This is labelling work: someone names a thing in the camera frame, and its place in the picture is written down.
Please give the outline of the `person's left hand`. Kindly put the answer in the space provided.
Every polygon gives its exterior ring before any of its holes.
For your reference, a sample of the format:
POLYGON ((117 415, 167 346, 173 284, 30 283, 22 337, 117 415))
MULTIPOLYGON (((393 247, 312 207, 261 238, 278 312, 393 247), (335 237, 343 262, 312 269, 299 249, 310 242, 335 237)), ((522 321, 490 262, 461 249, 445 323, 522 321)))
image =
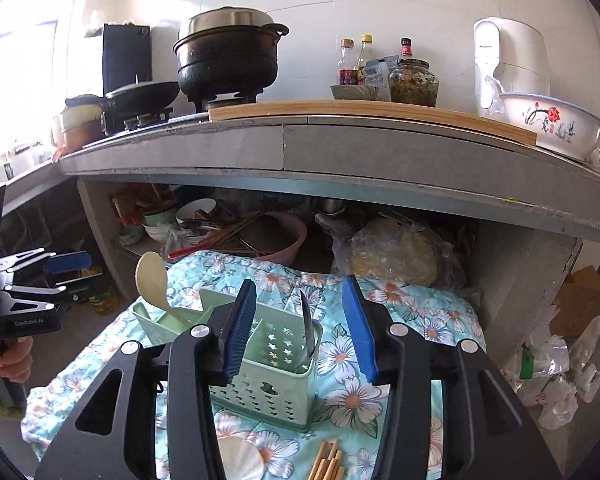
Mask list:
POLYGON ((23 384, 31 375, 33 338, 20 337, 0 353, 0 376, 16 384, 23 384))

